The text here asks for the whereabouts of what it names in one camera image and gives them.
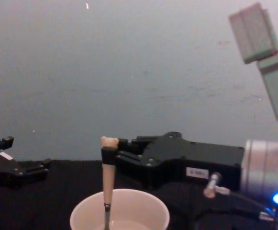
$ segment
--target cup rim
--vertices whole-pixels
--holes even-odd
[[[154,196],[154,195],[152,195],[150,193],[147,193],[147,192],[144,192],[144,191],[141,191],[141,190],[136,190],[136,189],[117,188],[117,189],[114,189],[113,191],[117,191],[117,192],[127,192],[127,191],[130,191],[130,192],[134,192],[134,193],[141,193],[141,194],[144,194],[144,195],[149,196],[149,197],[153,198],[154,200],[156,200],[163,207],[163,209],[164,209],[165,216],[166,216],[166,221],[164,223],[164,229],[167,229],[169,221],[170,221],[169,211],[168,211],[167,206],[158,197],[156,197],[156,196]],[[74,221],[74,214],[80,208],[80,206],[82,206],[82,204],[85,203],[87,200],[93,199],[93,197],[99,196],[99,194],[102,194],[102,193],[103,192],[99,192],[99,193],[95,193],[95,194],[93,194],[91,196],[88,196],[87,198],[85,198],[84,200],[82,200],[81,202],[79,202],[76,205],[76,207],[73,209],[71,217],[70,217],[71,229],[75,229],[74,222],[73,222]]]

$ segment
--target gray wall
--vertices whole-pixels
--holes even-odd
[[[228,15],[254,0],[0,0],[0,137],[17,160],[99,159],[100,137],[278,140]],[[278,1],[270,10],[278,35]]]

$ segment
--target black cloth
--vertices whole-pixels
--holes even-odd
[[[139,183],[121,175],[116,176],[115,188],[144,190]],[[18,190],[0,187],[0,230],[70,230],[69,218],[74,207],[101,190],[100,161],[53,161],[44,181]],[[167,205],[170,230],[193,229],[194,215],[204,208],[244,206],[243,202],[227,197],[208,200],[203,197],[202,188],[185,183],[171,183],[148,192]],[[267,223],[230,216],[205,217],[200,221],[200,229],[229,230],[233,224],[240,230],[271,229]]]

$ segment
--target black cable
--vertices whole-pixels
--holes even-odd
[[[265,207],[264,205],[260,204],[259,202],[255,201],[255,200],[252,200],[244,195],[241,195],[241,194],[238,194],[238,193],[234,193],[234,192],[230,192],[230,195],[231,196],[234,196],[236,198],[239,198],[243,201],[246,201],[256,207],[258,207],[259,209],[261,209],[262,211],[268,213],[274,220],[274,223],[276,225],[278,225],[278,221],[277,221],[277,217],[276,217],[276,214],[274,212],[272,212],[269,208]]]
[[[276,218],[276,214],[274,212],[272,212],[270,209],[268,209],[267,207],[263,206],[262,204],[246,197],[243,195],[240,195],[238,193],[234,193],[234,192],[230,192],[230,195],[233,197],[236,197],[238,199],[241,199],[243,201],[246,201],[254,206],[256,206],[257,208],[259,208],[261,211],[266,212],[267,214],[269,214],[272,219],[273,222],[278,225],[278,221]],[[253,211],[248,211],[245,209],[239,209],[239,208],[231,208],[231,209],[214,209],[214,208],[209,208],[206,209],[204,211],[202,211],[201,213],[199,213],[194,221],[196,223],[197,229],[198,229],[198,221],[203,218],[206,215],[209,214],[214,214],[214,215],[236,215],[236,216],[241,216],[243,218],[247,218],[247,219],[253,219],[253,220],[261,220],[260,219],[260,213],[259,212],[253,212]]]

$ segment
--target silver cylinder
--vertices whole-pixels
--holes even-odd
[[[278,142],[249,140],[242,162],[241,192],[271,200],[278,193]]]

